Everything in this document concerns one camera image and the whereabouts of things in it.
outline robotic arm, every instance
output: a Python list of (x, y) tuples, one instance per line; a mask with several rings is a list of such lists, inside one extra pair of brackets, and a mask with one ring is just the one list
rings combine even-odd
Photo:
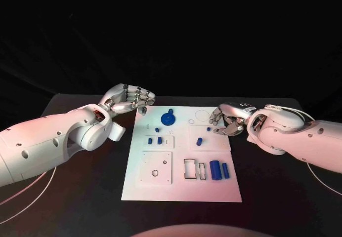
[(288, 152), (295, 159), (342, 173), (342, 124), (329, 121), (304, 122), (297, 110), (267, 105), (256, 110), (245, 103), (223, 103), (213, 110), (209, 123), (223, 118), (220, 135), (235, 136), (246, 126), (246, 140), (274, 155)]
[(154, 100), (145, 89), (118, 84), (98, 104), (26, 121), (0, 132), (0, 187), (41, 174), (78, 151), (92, 151), (106, 138), (118, 141), (125, 129), (112, 117), (134, 109), (144, 115)]

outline robotic hand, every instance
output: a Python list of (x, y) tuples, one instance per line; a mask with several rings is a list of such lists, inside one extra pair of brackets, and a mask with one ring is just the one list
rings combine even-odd
[(78, 151), (96, 149), (106, 138), (118, 141), (125, 129), (112, 117), (134, 109), (144, 115), (154, 100), (145, 89), (118, 84), (98, 104), (18, 123), (0, 132), (0, 186), (41, 174)]
[(238, 135), (245, 125), (246, 141), (264, 151), (274, 155), (288, 152), (300, 161), (342, 173), (342, 124), (321, 120), (304, 122), (301, 114), (307, 115), (281, 106), (265, 105), (256, 110), (245, 103), (230, 102), (213, 110), (209, 123), (216, 125), (223, 118), (228, 126), (213, 132), (228, 136)]

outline table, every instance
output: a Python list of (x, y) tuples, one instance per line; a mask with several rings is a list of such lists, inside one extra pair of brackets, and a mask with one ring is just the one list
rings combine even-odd
[[(99, 98), (57, 94), (43, 116), (96, 103)], [(225, 101), (242, 101), (259, 108), (271, 103), (300, 109), (294, 99), (281, 98), (160, 96), (154, 105), (217, 106)], [(108, 139), (96, 150), (80, 151), (56, 168), (37, 202), (0, 226), (1, 236), (129, 236), (163, 226), (192, 223), (236, 226), (274, 236), (339, 235), (342, 197), (316, 181), (303, 162), (288, 154), (271, 155), (246, 142), (245, 132), (229, 138), (242, 203), (121, 201), (134, 115), (129, 112), (115, 117), (127, 129), (119, 142)], [(0, 207), (0, 220), (34, 199), (50, 173)], [(1, 187), (0, 200), (33, 180)]]

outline black curtain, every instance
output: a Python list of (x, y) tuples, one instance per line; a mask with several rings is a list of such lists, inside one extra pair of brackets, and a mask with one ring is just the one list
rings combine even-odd
[(0, 129), (36, 118), (56, 93), (103, 94), (121, 82), (167, 96), (294, 98), (316, 119), (342, 122), (334, 19), (114, 15), (39, 9), (1, 19)]

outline white board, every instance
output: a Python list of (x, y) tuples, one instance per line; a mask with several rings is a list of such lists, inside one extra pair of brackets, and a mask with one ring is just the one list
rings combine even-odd
[[(164, 126), (160, 117), (168, 109), (173, 109), (176, 122), (171, 126)], [(213, 109), (215, 107), (148, 106), (145, 116), (137, 113), (121, 200), (242, 202), (228, 137), (212, 132), (213, 128), (222, 127), (223, 122), (219, 121), (217, 126), (207, 123)], [(203, 138), (200, 146), (196, 145), (197, 137)], [(153, 144), (148, 144), (148, 138), (153, 138)], [(194, 159), (196, 179), (184, 178), (183, 159)], [(212, 180), (212, 160), (228, 164), (228, 179)], [(199, 176), (199, 163), (205, 164), (205, 180)], [(151, 174), (154, 167), (161, 171), (157, 176)]]

